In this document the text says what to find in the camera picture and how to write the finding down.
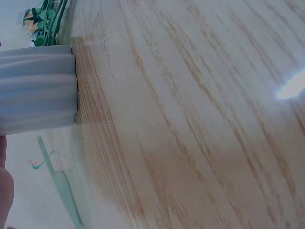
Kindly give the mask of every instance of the plant stem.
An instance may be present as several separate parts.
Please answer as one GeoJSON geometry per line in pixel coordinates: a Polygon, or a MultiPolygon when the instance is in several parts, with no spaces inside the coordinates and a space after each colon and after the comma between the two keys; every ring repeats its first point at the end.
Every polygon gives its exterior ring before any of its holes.
{"type": "Polygon", "coordinates": [[[49,0],[44,0],[39,13],[41,13],[47,7],[48,4],[49,4],[49,0]]]}
{"type": "Polygon", "coordinates": [[[63,5],[62,5],[62,7],[61,7],[61,13],[60,13],[60,15],[59,15],[59,17],[58,17],[58,20],[57,20],[57,25],[56,25],[55,31],[54,31],[54,33],[53,33],[51,45],[55,45],[55,42],[56,42],[56,35],[57,35],[58,31],[59,31],[59,27],[60,27],[60,24],[61,24],[61,19],[62,19],[63,13],[64,13],[64,11],[65,11],[67,2],[68,2],[68,0],[64,0],[63,5]]]}
{"type": "Polygon", "coordinates": [[[49,27],[48,35],[45,37],[45,40],[44,40],[44,43],[43,43],[44,45],[48,45],[47,43],[48,43],[48,40],[49,40],[50,35],[51,35],[52,27],[53,27],[53,25],[54,25],[54,23],[55,23],[55,21],[56,21],[57,15],[58,15],[58,13],[59,13],[59,10],[61,9],[61,6],[62,6],[62,4],[63,4],[63,1],[64,1],[64,0],[61,0],[60,3],[59,3],[59,5],[58,5],[58,8],[57,8],[56,13],[55,13],[55,16],[54,16],[54,18],[53,18],[53,20],[52,20],[52,22],[51,22],[50,27],[49,27]]]}

